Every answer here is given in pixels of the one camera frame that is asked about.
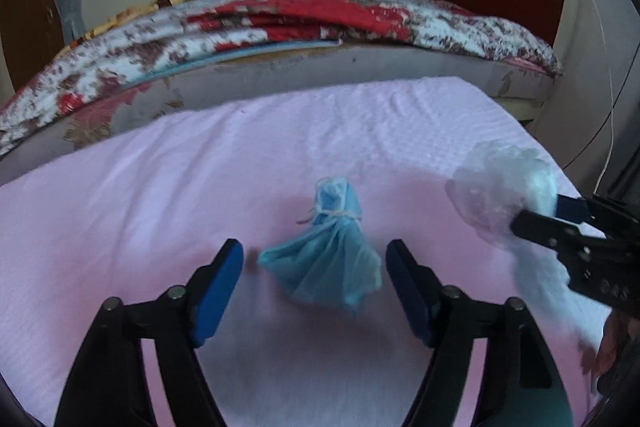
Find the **blue gripper pad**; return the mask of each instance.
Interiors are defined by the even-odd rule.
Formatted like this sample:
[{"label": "blue gripper pad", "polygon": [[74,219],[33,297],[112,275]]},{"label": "blue gripper pad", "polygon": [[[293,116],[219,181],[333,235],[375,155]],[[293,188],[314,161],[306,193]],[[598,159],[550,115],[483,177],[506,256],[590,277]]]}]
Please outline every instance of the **blue gripper pad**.
[{"label": "blue gripper pad", "polygon": [[[197,299],[191,309],[191,323],[193,325],[191,341],[194,347],[202,346],[208,338],[216,333],[226,306],[229,304],[231,293],[240,278],[243,262],[242,245],[235,239],[227,239],[213,263],[198,269],[205,270],[202,273],[203,278],[210,277],[210,282],[208,285],[205,282],[200,288],[194,290]],[[202,283],[203,278],[199,278],[198,272],[196,272],[188,284],[188,289],[191,290],[192,282],[196,286],[198,283]]]},{"label": "blue gripper pad", "polygon": [[386,271],[414,335],[425,346],[435,348],[437,336],[433,321],[440,309],[440,281],[430,268],[415,262],[399,239],[386,247]]}]

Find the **bed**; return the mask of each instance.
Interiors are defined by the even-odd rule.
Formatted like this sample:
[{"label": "bed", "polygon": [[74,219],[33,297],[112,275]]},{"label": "bed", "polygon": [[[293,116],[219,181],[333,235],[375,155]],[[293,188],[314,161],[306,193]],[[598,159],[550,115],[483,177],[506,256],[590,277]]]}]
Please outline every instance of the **bed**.
[{"label": "bed", "polygon": [[[334,174],[357,190],[364,233],[379,252],[401,237],[473,298],[527,302],[580,425],[594,405],[589,356],[608,310],[566,288],[551,251],[500,250],[462,221],[447,183],[475,144],[492,139],[537,149],[559,191],[577,196],[526,130],[459,78],[183,111],[28,172],[0,187],[12,202],[0,206],[2,375],[26,410],[52,425],[100,303],[155,298],[235,237],[247,252],[241,280],[218,333],[198,350],[230,427],[401,425],[430,352],[412,336],[386,275],[354,318],[293,304],[255,262],[302,229],[314,182]],[[149,351],[146,363],[159,424],[170,426]],[[458,427],[469,425],[481,367],[479,345]]]},{"label": "bed", "polygon": [[461,76],[527,124],[562,81],[575,6],[156,0],[73,42],[0,112],[0,183],[171,112],[349,82]]}]

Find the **wooden door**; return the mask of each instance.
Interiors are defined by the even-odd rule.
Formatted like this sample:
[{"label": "wooden door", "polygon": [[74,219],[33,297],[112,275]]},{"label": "wooden door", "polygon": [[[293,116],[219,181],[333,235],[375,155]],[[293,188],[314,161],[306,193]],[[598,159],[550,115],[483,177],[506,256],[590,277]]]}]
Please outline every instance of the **wooden door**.
[{"label": "wooden door", "polygon": [[0,39],[11,82],[18,90],[64,47],[53,0],[0,0]]}]

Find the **clear plastic bag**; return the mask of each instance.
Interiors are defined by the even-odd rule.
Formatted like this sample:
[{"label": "clear plastic bag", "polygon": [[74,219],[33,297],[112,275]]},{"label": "clear plastic bag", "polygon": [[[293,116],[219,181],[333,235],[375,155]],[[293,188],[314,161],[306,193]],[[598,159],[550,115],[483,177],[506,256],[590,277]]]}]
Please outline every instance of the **clear plastic bag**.
[{"label": "clear plastic bag", "polygon": [[501,243],[523,208],[556,213],[558,189],[552,166],[538,150],[494,140],[477,144],[447,183],[460,216],[486,241]]}]

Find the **pink bed sheet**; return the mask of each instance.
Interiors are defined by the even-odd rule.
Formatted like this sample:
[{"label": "pink bed sheet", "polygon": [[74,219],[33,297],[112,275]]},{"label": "pink bed sheet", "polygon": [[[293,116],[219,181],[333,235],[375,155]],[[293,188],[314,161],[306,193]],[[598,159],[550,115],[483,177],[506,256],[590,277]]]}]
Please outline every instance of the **pink bed sheet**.
[{"label": "pink bed sheet", "polygon": [[[552,252],[498,250],[458,216],[445,184],[478,142],[535,147],[458,78],[331,87],[184,112],[116,136],[0,187],[0,369],[52,425],[86,328],[105,298],[155,298],[209,263],[227,237],[246,265],[216,336],[198,352],[230,427],[399,426],[430,351],[385,277],[356,318],[295,305],[255,264],[301,230],[314,182],[345,175],[383,253],[405,240],[444,283],[476,299],[523,297],[566,386],[575,424],[593,405],[583,374],[607,309],[571,293]],[[559,190],[577,191],[555,169]],[[160,425],[171,425],[152,358]],[[475,406],[476,354],[456,425]]]}]

